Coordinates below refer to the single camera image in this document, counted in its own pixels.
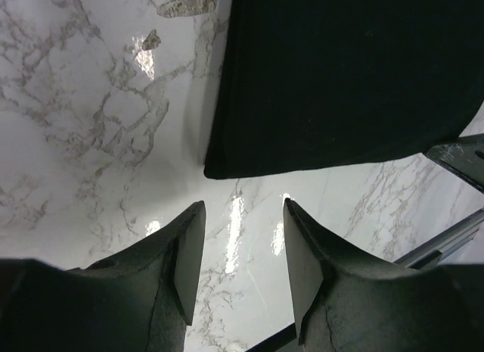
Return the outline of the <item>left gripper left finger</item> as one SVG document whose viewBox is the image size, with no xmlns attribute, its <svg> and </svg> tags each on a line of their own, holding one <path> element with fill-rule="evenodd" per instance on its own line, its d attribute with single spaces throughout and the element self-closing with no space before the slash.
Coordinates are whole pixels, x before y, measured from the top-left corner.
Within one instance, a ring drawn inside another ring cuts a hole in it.
<svg viewBox="0 0 484 352">
<path fill-rule="evenodd" d="M 1 261 L 3 351 L 181 351 L 205 239 L 198 201 L 130 247 L 81 269 Z"/>
</svg>

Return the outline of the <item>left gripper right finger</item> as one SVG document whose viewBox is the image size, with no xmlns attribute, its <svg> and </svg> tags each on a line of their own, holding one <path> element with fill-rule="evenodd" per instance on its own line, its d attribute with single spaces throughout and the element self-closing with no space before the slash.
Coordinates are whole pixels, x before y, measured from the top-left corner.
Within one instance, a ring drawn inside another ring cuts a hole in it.
<svg viewBox="0 0 484 352">
<path fill-rule="evenodd" d="M 375 257 L 284 202 L 296 336 L 306 351 L 481 351 L 483 267 Z"/>
</svg>

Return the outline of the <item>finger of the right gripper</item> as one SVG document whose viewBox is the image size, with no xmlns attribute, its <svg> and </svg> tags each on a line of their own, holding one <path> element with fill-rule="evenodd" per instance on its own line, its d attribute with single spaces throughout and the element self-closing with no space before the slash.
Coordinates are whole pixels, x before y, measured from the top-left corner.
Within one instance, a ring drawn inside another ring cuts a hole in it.
<svg viewBox="0 0 484 352">
<path fill-rule="evenodd" d="M 430 148 L 425 156 L 483 193 L 483 134 L 465 136 Z"/>
</svg>

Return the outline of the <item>black t shirt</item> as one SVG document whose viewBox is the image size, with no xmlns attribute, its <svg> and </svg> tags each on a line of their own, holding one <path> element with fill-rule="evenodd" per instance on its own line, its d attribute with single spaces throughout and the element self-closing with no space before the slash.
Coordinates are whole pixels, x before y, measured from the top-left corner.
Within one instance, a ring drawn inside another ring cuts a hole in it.
<svg viewBox="0 0 484 352">
<path fill-rule="evenodd" d="M 483 102 L 483 0 L 233 0 L 204 175 L 398 160 Z"/>
</svg>

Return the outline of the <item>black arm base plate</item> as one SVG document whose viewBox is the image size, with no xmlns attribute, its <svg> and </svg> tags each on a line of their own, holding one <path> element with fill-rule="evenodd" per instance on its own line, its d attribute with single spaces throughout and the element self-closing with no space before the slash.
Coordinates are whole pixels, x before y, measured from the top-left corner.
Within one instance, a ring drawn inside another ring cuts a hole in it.
<svg viewBox="0 0 484 352">
<path fill-rule="evenodd" d="M 294 323 L 280 330 L 274 335 L 259 342 L 247 352 L 298 352 L 301 351 L 296 339 Z"/>
</svg>

